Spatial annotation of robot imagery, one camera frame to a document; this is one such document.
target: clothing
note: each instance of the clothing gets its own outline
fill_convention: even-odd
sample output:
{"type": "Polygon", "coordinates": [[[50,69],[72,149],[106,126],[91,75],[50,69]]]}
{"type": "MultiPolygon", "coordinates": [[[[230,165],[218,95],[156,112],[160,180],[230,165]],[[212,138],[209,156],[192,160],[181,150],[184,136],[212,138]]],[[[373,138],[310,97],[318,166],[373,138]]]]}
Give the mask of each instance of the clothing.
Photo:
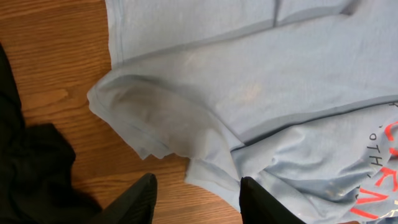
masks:
{"type": "Polygon", "coordinates": [[[72,189],[72,147],[52,124],[25,127],[0,46],[0,223],[84,223],[101,211],[72,189]]]}
{"type": "Polygon", "coordinates": [[[398,121],[398,2],[309,2],[282,1],[267,16],[275,29],[140,57],[138,37],[113,29],[136,14],[107,1],[113,70],[89,91],[90,110],[141,158],[189,157],[185,181],[238,210],[239,180],[250,176],[305,223],[381,218],[395,206],[395,182],[375,184],[397,169],[384,131],[398,121]],[[388,197],[358,204],[369,192],[388,197]]]}

